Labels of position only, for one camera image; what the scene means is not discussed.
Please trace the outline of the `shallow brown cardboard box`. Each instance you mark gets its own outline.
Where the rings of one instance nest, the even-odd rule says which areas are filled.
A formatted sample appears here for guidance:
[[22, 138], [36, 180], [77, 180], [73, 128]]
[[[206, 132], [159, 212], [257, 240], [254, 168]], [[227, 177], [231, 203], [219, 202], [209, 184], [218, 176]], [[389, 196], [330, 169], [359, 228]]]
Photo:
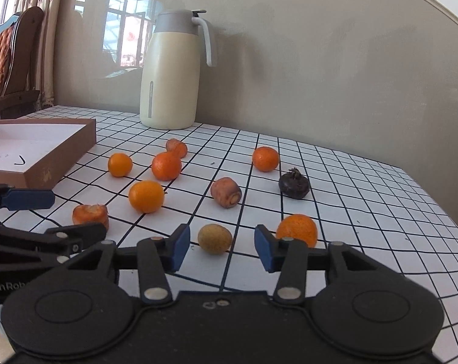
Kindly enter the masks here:
[[0, 120], [0, 183], [52, 189], [96, 144], [96, 120]]

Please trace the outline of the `cream thermos jug grey lid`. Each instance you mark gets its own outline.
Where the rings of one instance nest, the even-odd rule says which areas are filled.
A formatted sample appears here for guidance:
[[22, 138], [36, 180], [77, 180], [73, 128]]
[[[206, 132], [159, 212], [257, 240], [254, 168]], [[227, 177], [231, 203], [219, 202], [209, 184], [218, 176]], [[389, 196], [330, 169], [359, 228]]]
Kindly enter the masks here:
[[216, 40], [204, 10], [161, 12], [142, 68], [139, 117], [144, 126], [178, 130], [192, 126], [198, 105], [201, 50], [216, 67]]

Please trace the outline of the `dark purple mangosteen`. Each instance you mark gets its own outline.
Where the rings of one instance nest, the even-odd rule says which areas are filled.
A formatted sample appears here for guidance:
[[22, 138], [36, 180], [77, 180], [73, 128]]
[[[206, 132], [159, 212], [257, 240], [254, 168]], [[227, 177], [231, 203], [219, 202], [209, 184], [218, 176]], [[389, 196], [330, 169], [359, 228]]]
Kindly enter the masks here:
[[297, 168], [282, 174], [278, 186], [282, 194], [296, 200], [305, 198], [310, 192], [310, 181]]

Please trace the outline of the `wooden chair orange cushion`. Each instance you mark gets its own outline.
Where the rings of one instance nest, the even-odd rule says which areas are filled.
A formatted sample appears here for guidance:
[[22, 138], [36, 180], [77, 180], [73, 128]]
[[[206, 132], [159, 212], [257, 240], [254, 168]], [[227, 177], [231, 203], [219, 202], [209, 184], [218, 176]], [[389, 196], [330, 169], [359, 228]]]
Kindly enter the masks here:
[[0, 25], [0, 119], [34, 111], [36, 52], [44, 11], [38, 7], [13, 14]]

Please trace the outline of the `small orange tangerine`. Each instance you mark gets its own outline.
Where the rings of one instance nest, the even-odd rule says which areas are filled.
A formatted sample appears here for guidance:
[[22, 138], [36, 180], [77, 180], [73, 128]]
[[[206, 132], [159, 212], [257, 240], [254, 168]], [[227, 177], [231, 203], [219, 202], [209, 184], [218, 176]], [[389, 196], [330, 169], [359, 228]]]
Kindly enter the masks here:
[[131, 173], [133, 160], [124, 153], [112, 154], [108, 160], [108, 171], [113, 177], [125, 177]]

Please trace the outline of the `large orange tangerine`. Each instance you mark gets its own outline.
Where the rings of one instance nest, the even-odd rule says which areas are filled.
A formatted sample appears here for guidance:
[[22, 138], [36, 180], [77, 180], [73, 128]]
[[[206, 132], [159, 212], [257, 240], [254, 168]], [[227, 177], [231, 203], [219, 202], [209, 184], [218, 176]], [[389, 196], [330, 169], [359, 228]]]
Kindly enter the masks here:
[[164, 188], [154, 181], [137, 182], [130, 187], [128, 200], [134, 210], [143, 214], [154, 213], [164, 204]]

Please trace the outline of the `black white grid tablecloth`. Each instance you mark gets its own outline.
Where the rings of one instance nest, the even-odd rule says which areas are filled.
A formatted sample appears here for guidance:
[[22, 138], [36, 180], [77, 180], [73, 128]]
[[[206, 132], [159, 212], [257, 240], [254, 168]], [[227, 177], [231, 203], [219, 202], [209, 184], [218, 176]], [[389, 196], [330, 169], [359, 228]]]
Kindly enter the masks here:
[[[169, 278], [172, 290], [270, 292], [276, 275], [265, 272], [257, 257], [254, 227], [264, 224], [275, 230], [285, 217], [304, 214], [317, 225], [318, 247], [345, 242], [433, 292], [445, 312], [434, 354], [442, 362], [458, 363], [458, 225], [401, 168], [209, 124], [176, 131], [147, 128], [133, 113], [57, 106], [39, 112], [39, 117], [92, 118], [96, 145], [57, 184], [51, 209], [0, 210], [0, 225], [41, 233], [70, 224], [77, 205], [103, 204], [110, 216], [108, 239], [131, 247], [183, 223], [193, 234], [207, 224], [220, 224], [233, 236], [230, 250], [208, 255], [193, 241], [180, 271]], [[151, 161], [171, 138], [188, 147], [182, 172], [165, 184], [159, 211], [139, 214], [128, 202], [128, 191], [134, 183], [152, 179]], [[252, 163], [254, 150], [261, 146], [279, 154], [279, 165], [269, 173]], [[108, 171], [115, 153], [133, 160], [125, 177]], [[310, 192], [301, 200], [285, 196], [278, 186], [280, 176], [291, 168], [310, 181]], [[233, 179], [242, 191], [239, 203], [230, 209], [211, 196], [213, 182], [222, 177]]]

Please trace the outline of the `beige patterned curtain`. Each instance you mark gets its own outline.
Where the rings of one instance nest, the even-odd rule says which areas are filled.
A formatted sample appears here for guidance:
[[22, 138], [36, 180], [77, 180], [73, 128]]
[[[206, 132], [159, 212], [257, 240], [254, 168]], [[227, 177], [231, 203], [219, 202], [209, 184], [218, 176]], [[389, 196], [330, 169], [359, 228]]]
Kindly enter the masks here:
[[44, 13], [37, 42], [34, 78], [39, 96], [36, 111], [54, 105], [53, 60], [57, 21], [61, 0], [16, 0], [14, 7], [23, 12], [27, 8], [37, 7]]

